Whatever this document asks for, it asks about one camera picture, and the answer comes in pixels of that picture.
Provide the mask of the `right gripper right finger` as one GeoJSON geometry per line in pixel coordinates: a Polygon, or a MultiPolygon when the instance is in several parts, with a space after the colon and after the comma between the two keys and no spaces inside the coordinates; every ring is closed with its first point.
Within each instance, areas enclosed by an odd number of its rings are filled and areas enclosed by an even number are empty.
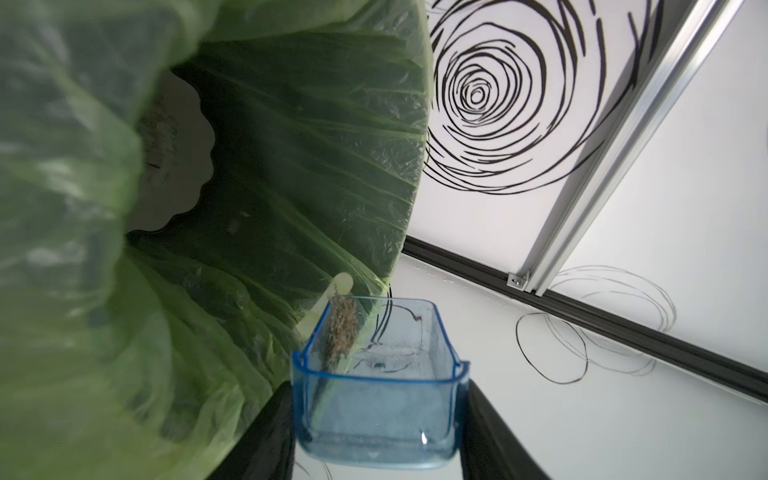
{"type": "Polygon", "coordinates": [[[460,446],[464,480],[548,480],[474,380],[460,446]]]}

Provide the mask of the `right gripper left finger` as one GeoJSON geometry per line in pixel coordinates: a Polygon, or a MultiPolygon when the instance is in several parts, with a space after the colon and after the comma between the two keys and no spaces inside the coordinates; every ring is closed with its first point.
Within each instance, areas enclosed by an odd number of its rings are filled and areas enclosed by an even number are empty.
{"type": "Polygon", "coordinates": [[[291,383],[282,383],[207,480],[291,480],[296,435],[291,383]]]}

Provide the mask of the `clear blue shavings tray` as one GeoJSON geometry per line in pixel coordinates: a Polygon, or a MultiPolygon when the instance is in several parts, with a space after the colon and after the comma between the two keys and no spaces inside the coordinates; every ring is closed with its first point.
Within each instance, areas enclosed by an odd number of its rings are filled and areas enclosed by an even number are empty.
{"type": "Polygon", "coordinates": [[[461,443],[469,380],[435,303],[334,296],[292,355],[296,438],[328,463],[440,468],[461,443]]]}

